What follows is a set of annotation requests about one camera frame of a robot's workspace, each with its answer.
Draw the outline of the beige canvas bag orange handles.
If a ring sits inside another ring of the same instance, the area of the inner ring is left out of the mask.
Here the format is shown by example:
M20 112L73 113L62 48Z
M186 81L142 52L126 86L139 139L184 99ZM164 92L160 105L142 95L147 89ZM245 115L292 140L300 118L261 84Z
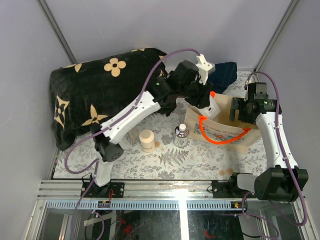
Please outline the beige canvas bag orange handles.
M260 130L254 124L237 119L229 121L231 96L216 93L214 100L220 113L213 120L202 117L194 106L187 108L184 124L189 130L189 137L246 154L249 147L261 138Z

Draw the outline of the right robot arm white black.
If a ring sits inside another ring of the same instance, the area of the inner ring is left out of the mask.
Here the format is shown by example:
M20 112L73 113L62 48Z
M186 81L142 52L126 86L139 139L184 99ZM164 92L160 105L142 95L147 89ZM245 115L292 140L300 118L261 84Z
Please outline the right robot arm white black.
M307 170L299 168L292 156L284 133L282 112L277 105L277 100L269 99L264 82L248 84L244 98L231 100L229 121L239 120L258 127L267 163L267 169L259 176L234 173L234 181L227 188L233 197L248 191L259 200L294 202L309 179Z

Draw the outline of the white rectangular lotion bottle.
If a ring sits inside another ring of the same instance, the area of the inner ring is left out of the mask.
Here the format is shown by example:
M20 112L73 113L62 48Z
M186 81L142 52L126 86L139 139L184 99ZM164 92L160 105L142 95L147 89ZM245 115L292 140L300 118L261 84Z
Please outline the white rectangular lotion bottle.
M214 100L214 98L210 95L209 106L200 108L199 112L201 113L201 115L213 121L220 114L221 110L217 105L216 101Z

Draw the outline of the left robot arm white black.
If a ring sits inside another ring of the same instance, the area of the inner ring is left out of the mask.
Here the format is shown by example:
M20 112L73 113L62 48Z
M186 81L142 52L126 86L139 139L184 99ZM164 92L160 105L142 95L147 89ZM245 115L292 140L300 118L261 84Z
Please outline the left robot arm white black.
M92 191L98 197L111 195L111 170L114 161L124 153L120 140L147 116L160 112L169 116L176 107L176 100L183 98L207 118L214 118L218 110L211 96L212 83L208 77L215 65L204 56L197 57L197 64L184 60L168 76L150 79L146 87L117 115L91 128L98 164L92 177Z

